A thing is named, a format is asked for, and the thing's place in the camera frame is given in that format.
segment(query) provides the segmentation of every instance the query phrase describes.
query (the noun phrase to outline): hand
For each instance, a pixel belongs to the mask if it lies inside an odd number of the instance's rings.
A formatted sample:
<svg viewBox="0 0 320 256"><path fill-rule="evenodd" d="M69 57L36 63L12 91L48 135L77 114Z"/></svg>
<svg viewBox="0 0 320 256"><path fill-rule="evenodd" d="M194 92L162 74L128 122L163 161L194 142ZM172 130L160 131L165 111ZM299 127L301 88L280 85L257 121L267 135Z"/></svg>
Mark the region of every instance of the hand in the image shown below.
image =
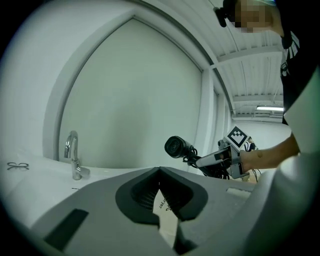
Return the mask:
<svg viewBox="0 0 320 256"><path fill-rule="evenodd" d="M240 151L240 161L242 163L242 170L244 173L252 170L251 155L251 152L246 152L244 150Z"/></svg>

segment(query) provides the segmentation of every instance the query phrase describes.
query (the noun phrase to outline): ceiling light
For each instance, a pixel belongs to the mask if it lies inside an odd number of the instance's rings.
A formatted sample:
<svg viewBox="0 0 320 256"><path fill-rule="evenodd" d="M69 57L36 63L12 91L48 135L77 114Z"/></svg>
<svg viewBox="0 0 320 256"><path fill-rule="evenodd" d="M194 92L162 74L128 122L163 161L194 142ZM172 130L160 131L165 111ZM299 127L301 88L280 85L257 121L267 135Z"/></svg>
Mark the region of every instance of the ceiling light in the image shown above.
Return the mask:
<svg viewBox="0 0 320 256"><path fill-rule="evenodd" d="M283 106L257 106L256 110L284 111Z"/></svg>

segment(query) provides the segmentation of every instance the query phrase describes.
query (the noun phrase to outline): chrome faucet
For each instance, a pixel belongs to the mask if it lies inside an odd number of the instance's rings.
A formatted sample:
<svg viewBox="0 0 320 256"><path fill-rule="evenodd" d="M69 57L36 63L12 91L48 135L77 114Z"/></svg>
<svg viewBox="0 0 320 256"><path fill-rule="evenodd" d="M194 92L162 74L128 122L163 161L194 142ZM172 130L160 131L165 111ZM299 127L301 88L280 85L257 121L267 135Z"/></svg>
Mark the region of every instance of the chrome faucet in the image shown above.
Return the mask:
<svg viewBox="0 0 320 256"><path fill-rule="evenodd" d="M64 157L71 158L72 178L76 181L82 177L88 177L90 170L80 166L78 159L78 133L72 130L66 139Z"/></svg>

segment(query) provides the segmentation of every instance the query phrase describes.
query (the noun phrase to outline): neck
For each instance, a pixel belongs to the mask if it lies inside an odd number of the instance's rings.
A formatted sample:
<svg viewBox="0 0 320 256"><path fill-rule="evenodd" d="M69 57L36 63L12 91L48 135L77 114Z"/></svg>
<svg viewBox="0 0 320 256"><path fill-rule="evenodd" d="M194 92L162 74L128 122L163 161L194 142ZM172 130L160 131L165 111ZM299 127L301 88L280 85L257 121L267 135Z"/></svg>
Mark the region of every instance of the neck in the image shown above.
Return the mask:
<svg viewBox="0 0 320 256"><path fill-rule="evenodd" d="M280 11L276 6L270 6L271 16L272 16L272 25L270 30L276 32L281 37L285 36L284 29L281 23Z"/></svg>

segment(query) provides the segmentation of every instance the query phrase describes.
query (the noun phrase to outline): black and white square marker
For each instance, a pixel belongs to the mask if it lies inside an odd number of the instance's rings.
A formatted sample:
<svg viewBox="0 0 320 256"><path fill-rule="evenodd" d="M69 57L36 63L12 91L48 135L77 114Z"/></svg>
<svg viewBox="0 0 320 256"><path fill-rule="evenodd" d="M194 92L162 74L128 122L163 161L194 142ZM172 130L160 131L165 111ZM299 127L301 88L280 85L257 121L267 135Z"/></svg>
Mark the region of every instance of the black and white square marker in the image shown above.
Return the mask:
<svg viewBox="0 0 320 256"><path fill-rule="evenodd" d="M248 136L242 132L238 127L234 127L233 130L227 135L227 137L237 146L238 148L247 141Z"/></svg>

